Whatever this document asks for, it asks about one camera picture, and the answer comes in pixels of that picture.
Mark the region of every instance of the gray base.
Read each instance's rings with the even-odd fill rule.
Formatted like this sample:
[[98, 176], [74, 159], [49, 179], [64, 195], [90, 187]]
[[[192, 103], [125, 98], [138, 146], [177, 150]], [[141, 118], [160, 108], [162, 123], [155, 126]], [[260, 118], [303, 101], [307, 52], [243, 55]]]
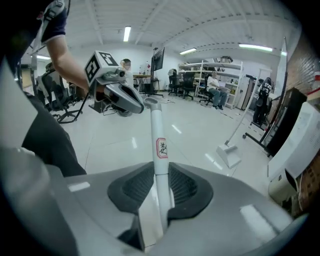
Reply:
[[[144, 164], [63, 178], [57, 167], [45, 166], [35, 156], [14, 149], [0, 153], [6, 198], [39, 245], [59, 255], [74, 255], [71, 250], [81, 256], [144, 255], [117, 239], [125, 231], [139, 230], [137, 216], [119, 211], [107, 196], [112, 181]], [[300, 218], [290, 224], [292, 219], [282, 208], [242, 181], [189, 165], [174, 165], [206, 180], [213, 198], [195, 217], [172, 219], [150, 255], [273, 255], [304, 223]], [[68, 188], [84, 182], [89, 187], [74, 192]], [[240, 213], [240, 208], [248, 205], [253, 205], [279, 235], [261, 242]]]

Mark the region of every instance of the white floor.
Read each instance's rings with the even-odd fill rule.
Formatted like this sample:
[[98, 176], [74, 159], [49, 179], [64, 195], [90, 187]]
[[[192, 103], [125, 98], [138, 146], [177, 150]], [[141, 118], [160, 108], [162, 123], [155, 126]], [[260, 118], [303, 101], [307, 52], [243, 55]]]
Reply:
[[[231, 140], [238, 146], [242, 162], [229, 169], [217, 155], [216, 149], [231, 135], [242, 111], [229, 108], [216, 110], [202, 106], [197, 100], [176, 96], [166, 98], [175, 102], [162, 104], [169, 161], [234, 177], [268, 196], [267, 163], [270, 159], [254, 141], [242, 138], [245, 132], [257, 139], [261, 137], [261, 130], [249, 126], [250, 115], [246, 116]], [[80, 106], [81, 103], [77, 103], [72, 109]], [[76, 122], [62, 126], [69, 133], [78, 161], [88, 174], [152, 161], [149, 109], [141, 114], [120, 117], [117, 114], [103, 116], [85, 106]], [[148, 198], [155, 202], [156, 197], [153, 188]], [[139, 211], [140, 218], [144, 219], [141, 225], [146, 250], [162, 236], [159, 220], [150, 218], [158, 214], [157, 207], [147, 205], [148, 198]]]

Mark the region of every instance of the white wall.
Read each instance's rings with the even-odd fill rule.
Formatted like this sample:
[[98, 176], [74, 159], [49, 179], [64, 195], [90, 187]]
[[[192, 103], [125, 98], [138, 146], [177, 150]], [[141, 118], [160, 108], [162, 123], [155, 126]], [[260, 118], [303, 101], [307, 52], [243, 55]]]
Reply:
[[[107, 44], [70, 49], [74, 58], [83, 68], [85, 67], [87, 61], [90, 59], [95, 50], [111, 53], [113, 58], [118, 62], [118, 64], [123, 59], [130, 59], [131, 72], [133, 74], [139, 73], [140, 65], [144, 65], [147, 61], [151, 63], [151, 58], [153, 56], [153, 50], [151, 47], [133, 44]], [[166, 89], [166, 86], [169, 84], [169, 69], [178, 70], [178, 65], [182, 62], [184, 62], [183, 57], [170, 51], [167, 48], [165, 49], [163, 68], [154, 73], [155, 77], [157, 77], [160, 80], [160, 90]]]

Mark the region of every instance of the red label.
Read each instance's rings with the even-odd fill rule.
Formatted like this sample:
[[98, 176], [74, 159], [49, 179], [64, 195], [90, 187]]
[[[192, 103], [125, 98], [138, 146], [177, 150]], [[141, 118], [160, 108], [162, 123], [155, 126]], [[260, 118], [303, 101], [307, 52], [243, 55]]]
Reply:
[[168, 158], [167, 141], [165, 138], [156, 140], [156, 154], [158, 158]]

